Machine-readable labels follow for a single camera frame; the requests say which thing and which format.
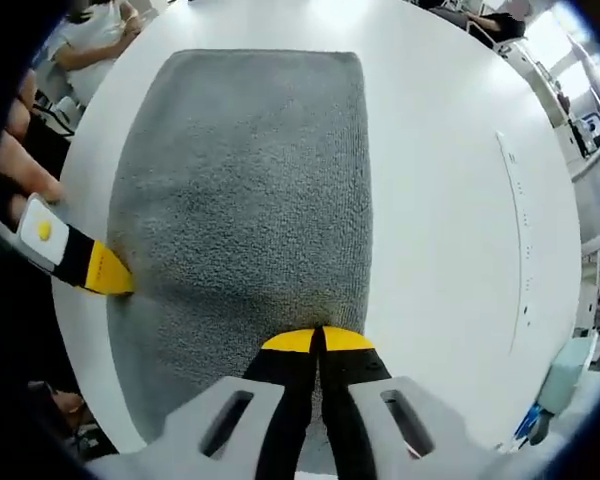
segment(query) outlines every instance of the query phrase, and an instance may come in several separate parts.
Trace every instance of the yellow button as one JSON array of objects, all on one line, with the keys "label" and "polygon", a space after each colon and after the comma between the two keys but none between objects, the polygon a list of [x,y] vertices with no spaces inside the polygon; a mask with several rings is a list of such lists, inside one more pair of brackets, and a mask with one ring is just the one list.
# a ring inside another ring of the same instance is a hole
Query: yellow button
[{"label": "yellow button", "polygon": [[46,242],[47,240],[49,240],[51,238],[51,222],[50,221],[44,221],[44,222],[40,222],[40,224],[38,225],[38,236],[40,237],[40,240],[42,240],[43,242]]}]

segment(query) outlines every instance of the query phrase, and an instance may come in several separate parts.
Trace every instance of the blue object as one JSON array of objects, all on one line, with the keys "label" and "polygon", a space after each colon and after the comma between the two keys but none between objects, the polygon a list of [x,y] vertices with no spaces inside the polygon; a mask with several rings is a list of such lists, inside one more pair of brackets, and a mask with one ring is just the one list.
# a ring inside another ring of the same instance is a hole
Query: blue object
[{"label": "blue object", "polygon": [[542,407],[537,403],[534,403],[533,406],[529,409],[525,417],[522,419],[522,422],[518,426],[514,437],[516,440],[520,440],[521,438],[525,438],[529,435],[529,432],[533,428],[533,425],[538,420],[538,416],[542,411]]}]

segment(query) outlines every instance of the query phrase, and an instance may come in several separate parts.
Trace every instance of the microfiber cloth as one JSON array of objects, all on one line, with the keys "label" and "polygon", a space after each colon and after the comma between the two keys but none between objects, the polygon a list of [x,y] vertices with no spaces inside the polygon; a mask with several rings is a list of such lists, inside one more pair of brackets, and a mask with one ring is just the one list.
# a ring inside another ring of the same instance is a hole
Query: microfiber cloth
[{"label": "microfiber cloth", "polygon": [[[113,358],[147,440],[272,336],[362,332],[371,192],[352,53],[190,50],[150,87],[122,151],[109,243],[136,293],[108,300]],[[333,472],[318,416],[299,468]]]}]

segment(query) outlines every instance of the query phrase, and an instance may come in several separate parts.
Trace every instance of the white table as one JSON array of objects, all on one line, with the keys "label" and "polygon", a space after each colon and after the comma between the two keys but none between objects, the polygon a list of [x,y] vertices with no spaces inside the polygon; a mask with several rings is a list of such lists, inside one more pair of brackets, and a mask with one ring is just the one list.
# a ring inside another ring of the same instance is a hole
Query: white table
[{"label": "white table", "polygon": [[[571,181],[527,82],[462,30],[400,0],[181,0],[119,59],[76,133],[62,182],[68,220],[87,234],[106,239],[127,132],[161,65],[189,48],[357,53],[374,210],[367,336],[394,376],[446,400],[478,442],[509,438],[569,337],[580,281]],[[496,130],[526,179],[529,325],[518,320],[516,204]],[[53,290],[87,402],[121,451],[140,448],[113,367],[105,299],[58,281]]]}]

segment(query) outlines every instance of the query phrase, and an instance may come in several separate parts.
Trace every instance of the white shirt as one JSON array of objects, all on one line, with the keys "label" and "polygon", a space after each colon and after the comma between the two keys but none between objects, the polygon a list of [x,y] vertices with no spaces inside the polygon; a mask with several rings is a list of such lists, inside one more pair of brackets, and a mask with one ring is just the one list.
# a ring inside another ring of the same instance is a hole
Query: white shirt
[{"label": "white shirt", "polygon": [[[124,31],[120,3],[121,0],[113,0],[110,3],[90,6],[85,12],[90,13],[91,17],[84,23],[64,21],[49,42],[49,60],[53,60],[56,52],[64,45],[80,52],[116,43]],[[115,59],[102,60],[83,69],[67,72],[67,80],[80,103],[89,103],[114,63]]]}]

